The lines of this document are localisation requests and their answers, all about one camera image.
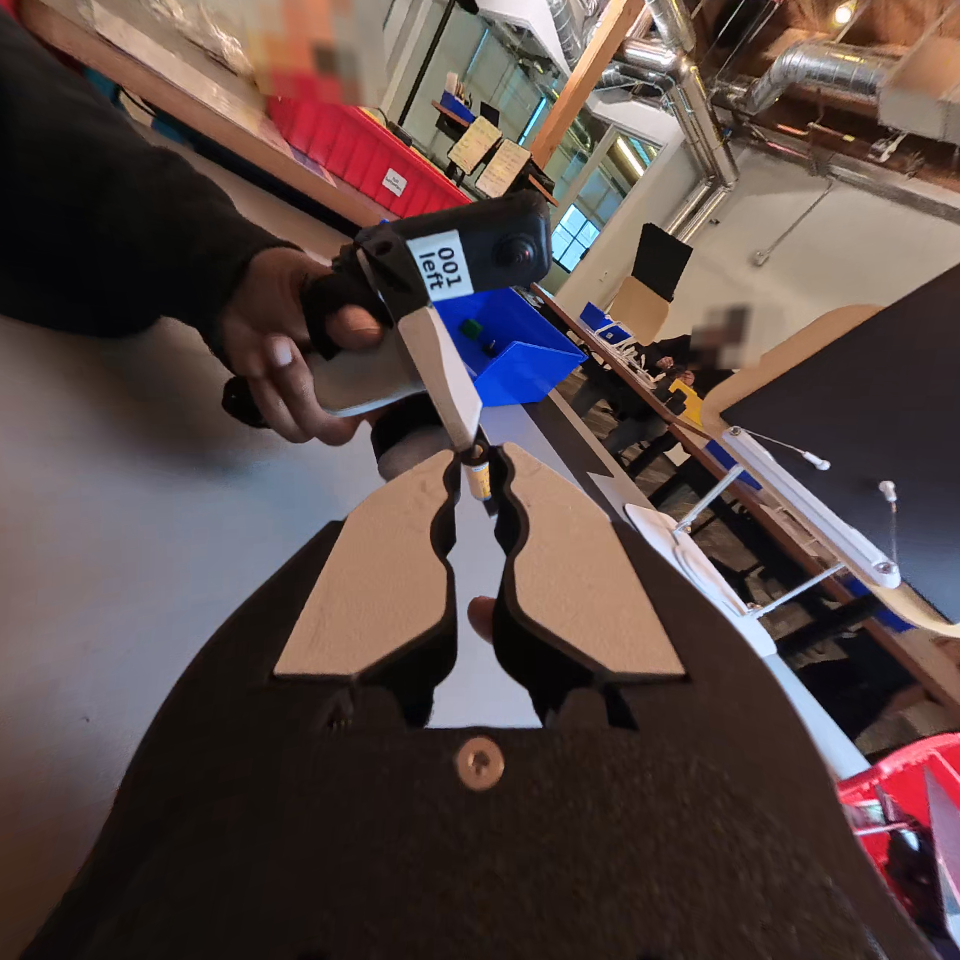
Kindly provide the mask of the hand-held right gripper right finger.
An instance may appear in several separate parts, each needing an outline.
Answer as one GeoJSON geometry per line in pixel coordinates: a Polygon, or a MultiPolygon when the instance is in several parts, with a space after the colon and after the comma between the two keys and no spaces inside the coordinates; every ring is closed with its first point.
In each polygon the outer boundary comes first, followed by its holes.
{"type": "Polygon", "coordinates": [[[492,460],[494,535],[505,560],[493,648],[538,720],[559,715],[575,690],[607,702],[624,688],[684,681],[626,550],[625,524],[515,442],[492,460]]]}

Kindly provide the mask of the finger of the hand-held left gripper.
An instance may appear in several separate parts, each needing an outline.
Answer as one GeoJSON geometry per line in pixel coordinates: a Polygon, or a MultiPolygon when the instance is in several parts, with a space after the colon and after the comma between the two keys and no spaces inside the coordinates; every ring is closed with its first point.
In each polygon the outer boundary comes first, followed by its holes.
{"type": "Polygon", "coordinates": [[[493,496],[490,502],[481,504],[484,507],[486,514],[493,519],[498,515],[501,503],[501,457],[498,452],[498,448],[491,443],[487,433],[482,427],[479,427],[477,430],[477,441],[480,441],[489,447],[490,480],[493,496]]]}
{"type": "Polygon", "coordinates": [[[401,318],[397,329],[452,449],[471,452],[483,403],[440,315],[424,306],[401,318]]]}

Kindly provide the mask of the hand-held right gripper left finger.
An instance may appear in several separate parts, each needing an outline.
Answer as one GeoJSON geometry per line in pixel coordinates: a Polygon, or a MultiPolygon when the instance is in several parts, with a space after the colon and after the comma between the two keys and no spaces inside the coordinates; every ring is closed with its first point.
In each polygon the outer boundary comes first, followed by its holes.
{"type": "Polygon", "coordinates": [[[346,517],[273,678],[386,690],[408,724],[428,723],[458,654],[449,556],[460,478],[455,454],[438,452],[346,517]]]}

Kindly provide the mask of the yellow black battery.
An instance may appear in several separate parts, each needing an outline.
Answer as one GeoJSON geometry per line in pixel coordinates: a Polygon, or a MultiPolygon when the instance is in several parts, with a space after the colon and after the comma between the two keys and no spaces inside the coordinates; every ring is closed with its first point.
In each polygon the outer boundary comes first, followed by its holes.
{"type": "Polygon", "coordinates": [[[481,503],[489,503],[493,498],[491,480],[491,454],[489,446],[480,440],[460,454],[465,476],[471,495],[481,503]]]}

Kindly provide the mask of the blue plastic bin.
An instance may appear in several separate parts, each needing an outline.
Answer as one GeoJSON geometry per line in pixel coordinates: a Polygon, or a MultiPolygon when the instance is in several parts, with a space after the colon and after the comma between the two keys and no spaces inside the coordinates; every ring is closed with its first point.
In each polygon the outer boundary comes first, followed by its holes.
{"type": "Polygon", "coordinates": [[[567,335],[513,289],[450,298],[436,309],[486,407],[539,402],[586,361],[567,335]],[[478,342],[459,332],[469,318],[484,327],[478,342]],[[491,341],[506,346],[493,360],[481,349],[491,341]]]}
{"type": "Polygon", "coordinates": [[[599,339],[616,346],[632,341],[634,334],[602,309],[588,302],[580,314],[580,320],[599,339]]]}

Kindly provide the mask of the red plastic bin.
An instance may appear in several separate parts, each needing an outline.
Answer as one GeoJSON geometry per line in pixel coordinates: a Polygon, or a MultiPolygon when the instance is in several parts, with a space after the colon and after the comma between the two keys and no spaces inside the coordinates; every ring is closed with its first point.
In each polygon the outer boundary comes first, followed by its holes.
{"type": "Polygon", "coordinates": [[[959,734],[895,750],[836,788],[849,827],[894,898],[914,918],[941,906],[925,768],[958,808],[959,734]]]}

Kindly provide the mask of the person's left forearm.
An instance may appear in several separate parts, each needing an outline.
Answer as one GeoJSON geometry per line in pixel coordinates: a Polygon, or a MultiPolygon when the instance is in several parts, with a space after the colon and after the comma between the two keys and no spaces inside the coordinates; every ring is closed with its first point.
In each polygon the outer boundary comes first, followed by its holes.
{"type": "Polygon", "coordinates": [[[144,139],[6,12],[1,221],[2,317],[109,339],[162,318],[215,339],[254,260],[296,249],[144,139]]]}

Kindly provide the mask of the black wood-framed board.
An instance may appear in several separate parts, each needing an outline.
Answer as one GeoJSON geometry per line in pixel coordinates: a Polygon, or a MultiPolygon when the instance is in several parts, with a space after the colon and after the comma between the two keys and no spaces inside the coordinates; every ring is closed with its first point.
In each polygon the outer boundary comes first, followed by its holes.
{"type": "Polygon", "coordinates": [[[714,388],[702,427],[763,445],[843,521],[897,560],[874,595],[958,638],[959,267],[884,308],[828,312],[714,388]]]}
{"type": "Polygon", "coordinates": [[[689,244],[654,222],[643,224],[630,273],[607,310],[609,318],[635,342],[656,341],[691,255],[689,244]]]}

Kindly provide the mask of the wooden support column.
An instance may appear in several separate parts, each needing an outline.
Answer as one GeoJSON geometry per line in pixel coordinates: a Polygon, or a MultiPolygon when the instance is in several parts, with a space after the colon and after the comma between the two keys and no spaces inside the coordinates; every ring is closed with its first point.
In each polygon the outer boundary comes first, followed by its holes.
{"type": "Polygon", "coordinates": [[[531,160],[542,171],[556,153],[620,44],[646,8],[644,1],[610,1],[590,41],[573,67],[530,146],[531,160]]]}

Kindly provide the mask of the black floor lamp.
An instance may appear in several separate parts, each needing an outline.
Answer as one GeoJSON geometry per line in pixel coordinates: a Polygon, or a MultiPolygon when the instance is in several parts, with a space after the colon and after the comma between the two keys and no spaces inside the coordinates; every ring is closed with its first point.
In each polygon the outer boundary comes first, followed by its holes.
{"type": "Polygon", "coordinates": [[[395,104],[390,119],[404,127],[414,110],[420,90],[442,45],[450,21],[478,14],[474,1],[420,2],[414,15],[414,27],[404,51],[408,53],[398,77],[395,104]]]}

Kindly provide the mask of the long wooden table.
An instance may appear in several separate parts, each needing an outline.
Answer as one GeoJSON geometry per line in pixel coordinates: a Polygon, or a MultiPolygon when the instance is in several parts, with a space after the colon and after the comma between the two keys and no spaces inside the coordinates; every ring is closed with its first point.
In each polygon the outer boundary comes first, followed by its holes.
{"type": "MultiPolygon", "coordinates": [[[[634,370],[581,319],[571,318],[539,284],[533,284],[532,296],[538,311],[554,327],[582,341],[583,350],[594,357],[598,365],[610,369],[618,383],[666,423],[667,434],[654,441],[654,448],[669,449],[674,444],[687,454],[687,459],[674,468],[673,475],[649,496],[654,506],[664,505],[682,487],[705,494],[726,478],[726,468],[707,450],[707,436],[685,418],[671,414],[648,388],[645,376],[634,370]]],[[[831,631],[840,634],[847,629],[863,628],[913,677],[925,695],[939,703],[957,723],[959,674],[945,646],[936,643],[933,634],[920,628],[902,632],[888,630],[878,619],[881,602],[876,595],[855,596],[841,582],[844,576],[850,575],[845,567],[820,582],[812,582],[814,575],[826,572],[831,565],[810,554],[783,526],[783,515],[775,514],[757,498],[757,492],[742,482],[744,474],[739,472],[727,487],[729,499],[721,492],[707,502],[706,509],[738,536],[747,534],[743,543],[750,550],[760,547],[754,555],[763,562],[770,561],[769,570],[787,571],[797,585],[803,587],[799,594],[801,605],[814,611],[811,622],[798,630],[804,648],[825,642],[831,631]]]]}

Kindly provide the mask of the silver vertical duct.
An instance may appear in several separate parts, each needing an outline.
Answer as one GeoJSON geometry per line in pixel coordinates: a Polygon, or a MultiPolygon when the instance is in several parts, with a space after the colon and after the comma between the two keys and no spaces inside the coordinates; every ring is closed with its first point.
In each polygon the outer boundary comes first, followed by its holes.
{"type": "Polygon", "coordinates": [[[666,227],[667,234],[690,243],[737,188],[738,166],[691,57],[697,38],[685,4],[648,1],[640,19],[652,22],[657,39],[624,39],[594,90],[643,84],[666,101],[701,172],[700,185],[666,227]]]}

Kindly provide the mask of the silver ventilation duct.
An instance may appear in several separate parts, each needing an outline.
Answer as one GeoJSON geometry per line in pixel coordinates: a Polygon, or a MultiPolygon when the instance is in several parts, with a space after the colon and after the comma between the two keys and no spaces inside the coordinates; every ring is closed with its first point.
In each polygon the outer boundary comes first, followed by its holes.
{"type": "Polygon", "coordinates": [[[884,128],[959,144],[957,39],[931,35],[902,55],[826,40],[800,41],[750,84],[737,109],[761,114],[792,87],[870,107],[884,128]]]}

